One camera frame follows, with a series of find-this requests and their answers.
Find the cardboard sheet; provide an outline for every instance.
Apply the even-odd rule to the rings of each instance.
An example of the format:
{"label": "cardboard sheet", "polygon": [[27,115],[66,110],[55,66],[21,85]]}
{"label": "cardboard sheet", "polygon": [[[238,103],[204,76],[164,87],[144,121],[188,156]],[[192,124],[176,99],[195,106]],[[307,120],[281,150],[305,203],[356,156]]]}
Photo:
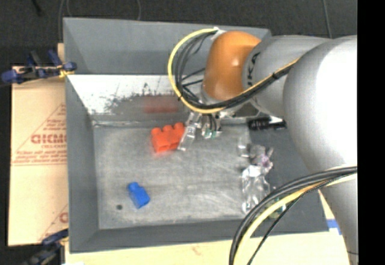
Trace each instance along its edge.
{"label": "cardboard sheet", "polygon": [[64,79],[13,85],[8,245],[68,226]]}

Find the clamp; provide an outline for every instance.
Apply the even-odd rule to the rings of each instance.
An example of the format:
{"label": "clamp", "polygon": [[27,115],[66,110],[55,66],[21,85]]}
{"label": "clamp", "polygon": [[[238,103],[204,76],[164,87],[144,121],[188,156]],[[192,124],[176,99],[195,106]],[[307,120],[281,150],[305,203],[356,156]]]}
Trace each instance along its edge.
{"label": "clamp", "polygon": [[36,51],[31,51],[26,59],[26,65],[18,70],[12,69],[1,74],[1,79],[6,84],[21,84],[26,81],[45,79],[54,76],[65,76],[77,69],[74,62],[62,63],[53,49],[48,50],[48,57],[52,64],[43,66]]}

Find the blue plastic piece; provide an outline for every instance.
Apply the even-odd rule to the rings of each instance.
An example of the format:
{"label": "blue plastic piece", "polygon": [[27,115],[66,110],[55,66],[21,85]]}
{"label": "blue plastic piece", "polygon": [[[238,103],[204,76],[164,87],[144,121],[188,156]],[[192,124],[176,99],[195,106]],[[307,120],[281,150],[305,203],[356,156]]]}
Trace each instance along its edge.
{"label": "blue plastic piece", "polygon": [[47,72],[43,69],[37,69],[37,76],[39,78],[48,78]]}
{"label": "blue plastic piece", "polygon": [[146,190],[136,181],[129,183],[127,185],[127,190],[132,202],[137,209],[140,209],[142,206],[145,206],[148,202],[150,202],[150,197]]}
{"label": "blue plastic piece", "polygon": [[16,70],[8,70],[1,74],[1,80],[6,84],[21,84],[24,81],[24,78],[21,74],[18,74]]}
{"label": "blue plastic piece", "polygon": [[61,62],[58,54],[53,49],[48,50],[48,56],[55,66],[62,65],[62,62]]}
{"label": "blue plastic piece", "polygon": [[73,70],[76,70],[78,68],[78,65],[75,62],[67,62],[63,64],[63,70],[66,72],[71,72]]}

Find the blue clamp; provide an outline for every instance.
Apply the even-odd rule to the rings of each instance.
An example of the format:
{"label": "blue clamp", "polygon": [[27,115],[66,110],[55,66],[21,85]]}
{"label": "blue clamp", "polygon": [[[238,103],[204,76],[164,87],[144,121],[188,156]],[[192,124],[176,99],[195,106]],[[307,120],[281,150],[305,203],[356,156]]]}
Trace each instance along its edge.
{"label": "blue clamp", "polygon": [[134,203],[137,209],[140,209],[142,206],[145,206],[148,202],[150,202],[150,197],[147,194],[146,190],[141,187],[136,181],[129,183],[127,185],[127,190],[129,192],[129,196]]}
{"label": "blue clamp", "polygon": [[76,63],[62,63],[58,54],[53,50],[48,50],[48,57],[51,61],[51,67],[43,68],[36,51],[31,51],[26,59],[26,65],[16,70],[9,70],[1,74],[1,79],[6,84],[21,84],[25,81],[59,76],[62,71],[72,72],[78,68]]}

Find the yellow cable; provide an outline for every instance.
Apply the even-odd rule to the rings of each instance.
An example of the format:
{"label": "yellow cable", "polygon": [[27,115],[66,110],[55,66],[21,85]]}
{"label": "yellow cable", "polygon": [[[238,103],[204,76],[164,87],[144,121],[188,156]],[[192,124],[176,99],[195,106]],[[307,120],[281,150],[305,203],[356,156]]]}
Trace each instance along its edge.
{"label": "yellow cable", "polygon": [[[334,184],[338,184],[338,183],[342,183],[342,182],[345,182],[345,181],[348,181],[348,180],[352,180],[354,178],[356,178],[357,174],[351,174],[349,176],[346,176],[346,177],[343,177],[339,180],[336,180],[332,183],[329,183],[328,185],[326,186],[331,186],[331,185],[334,185]],[[237,252],[234,256],[234,264],[236,264],[236,261],[237,261],[237,256],[241,255],[242,253],[240,253],[242,250],[244,250],[244,246],[245,246],[245,242],[247,240],[250,239],[251,235],[253,235],[253,233],[256,231],[256,229],[258,228],[258,226],[267,218],[269,217],[272,213],[274,213],[276,210],[278,210],[279,208],[281,208],[282,206],[286,205],[287,203],[290,203],[291,201],[297,199],[298,197],[300,197],[302,194],[304,194],[305,192],[313,189],[314,187],[317,187],[319,186],[320,184],[323,184],[325,182],[327,182],[328,180],[323,180],[323,181],[319,181],[315,184],[312,184],[308,187],[305,187],[305,188],[302,188],[302,189],[299,189],[295,192],[293,192],[292,194],[284,197],[283,199],[275,202],[274,204],[272,204],[270,207],[268,207],[264,212],[262,212],[262,214],[260,214],[252,223],[251,225],[247,228],[244,236],[242,237],[241,241],[239,242],[239,245],[238,245],[238,249],[237,249]]]}
{"label": "yellow cable", "polygon": [[187,106],[189,107],[191,110],[195,111],[195,112],[199,112],[201,114],[211,114],[211,113],[216,113],[218,111],[221,111],[223,110],[224,108],[213,108],[213,109],[201,109],[201,108],[196,108],[194,107],[193,105],[191,105],[189,102],[187,102],[185,100],[184,97],[182,97],[182,93],[180,93],[180,91],[178,90],[175,82],[174,82],[174,78],[173,78],[173,71],[172,71],[172,67],[173,67],[173,61],[174,61],[174,57],[175,57],[175,54],[176,52],[178,51],[178,49],[181,47],[181,45],[183,45],[185,42],[187,42],[188,40],[192,39],[193,37],[196,37],[200,34],[203,34],[203,33],[210,33],[210,32],[214,32],[214,31],[217,31],[218,29],[216,28],[210,28],[210,29],[201,29],[201,30],[198,30],[198,31],[195,31],[195,32],[192,32],[190,34],[188,34],[187,36],[185,36],[183,39],[181,39],[177,45],[175,45],[173,51],[171,52],[171,55],[168,59],[168,66],[167,66],[167,71],[168,71],[168,78],[170,80],[170,83],[171,83],[171,86],[173,87],[173,90],[174,92],[176,93],[176,95],[180,98],[180,100]]}
{"label": "yellow cable", "polygon": [[[186,99],[184,97],[182,97],[182,93],[180,93],[180,91],[178,90],[175,82],[174,82],[174,79],[173,79],[173,72],[172,72],[172,67],[173,67],[173,61],[174,61],[174,57],[175,57],[175,54],[176,52],[179,50],[179,48],[184,44],[186,43],[188,40],[200,35],[200,34],[203,34],[203,33],[210,33],[210,32],[214,32],[214,31],[217,31],[218,29],[216,28],[209,28],[209,29],[201,29],[201,30],[198,30],[198,31],[195,31],[195,32],[192,32],[190,34],[188,34],[187,36],[185,36],[183,39],[181,39],[177,45],[175,45],[173,51],[171,52],[170,54],[170,57],[168,59],[168,66],[167,66],[167,71],[168,71],[168,78],[170,80],[170,83],[171,83],[171,86],[173,87],[173,90],[174,92],[176,93],[176,95],[180,98],[180,100],[183,102],[183,104],[185,104],[185,106],[187,106],[188,108],[190,108],[191,110],[195,111],[195,112],[198,112],[198,113],[201,113],[201,114],[213,114],[213,113],[216,113],[216,112],[219,112],[219,111],[222,111],[224,110],[226,107],[221,107],[221,108],[212,108],[212,109],[202,109],[202,108],[197,108],[195,106],[193,106],[192,104],[190,104],[189,102],[186,101]],[[297,61],[299,60],[299,58],[291,61],[290,63],[288,63],[287,65],[279,68],[278,70],[276,70],[274,73],[268,75],[267,77],[263,78],[262,80],[260,80],[259,82],[257,82],[256,84],[252,85],[250,88],[247,88],[246,90],[244,90],[241,94],[245,94],[245,93],[248,93],[249,91],[255,89],[256,87],[258,87],[262,82],[265,82],[267,79],[271,78],[273,75],[276,75],[278,73],[280,73],[282,70],[286,69],[287,67],[295,64]]]}

